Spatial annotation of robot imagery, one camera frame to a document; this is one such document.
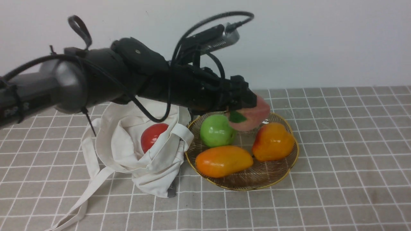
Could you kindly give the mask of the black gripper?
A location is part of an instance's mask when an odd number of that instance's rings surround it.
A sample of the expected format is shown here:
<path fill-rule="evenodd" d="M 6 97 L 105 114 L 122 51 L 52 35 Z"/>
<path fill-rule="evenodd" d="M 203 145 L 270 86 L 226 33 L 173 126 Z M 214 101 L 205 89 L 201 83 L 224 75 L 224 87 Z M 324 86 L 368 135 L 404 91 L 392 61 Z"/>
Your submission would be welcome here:
<path fill-rule="evenodd" d="M 167 78 L 167 102 L 192 111 L 237 111 L 257 106 L 257 95 L 241 75 L 221 78 L 207 67 L 170 65 Z"/>

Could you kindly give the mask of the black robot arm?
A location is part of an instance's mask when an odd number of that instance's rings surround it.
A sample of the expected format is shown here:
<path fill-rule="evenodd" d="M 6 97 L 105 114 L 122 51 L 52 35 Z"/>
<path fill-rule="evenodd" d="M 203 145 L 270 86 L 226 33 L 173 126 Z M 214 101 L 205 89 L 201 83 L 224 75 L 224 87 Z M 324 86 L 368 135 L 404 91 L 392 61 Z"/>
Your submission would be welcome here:
<path fill-rule="evenodd" d="M 253 108 L 257 96 L 242 76 L 225 78 L 209 68 L 179 65 L 134 38 L 110 48 L 65 48 L 29 61 L 1 77 L 1 128 L 22 123 L 48 108 L 85 113 L 105 102 L 134 102 L 150 120 L 161 123 L 171 105 L 196 115 Z"/>

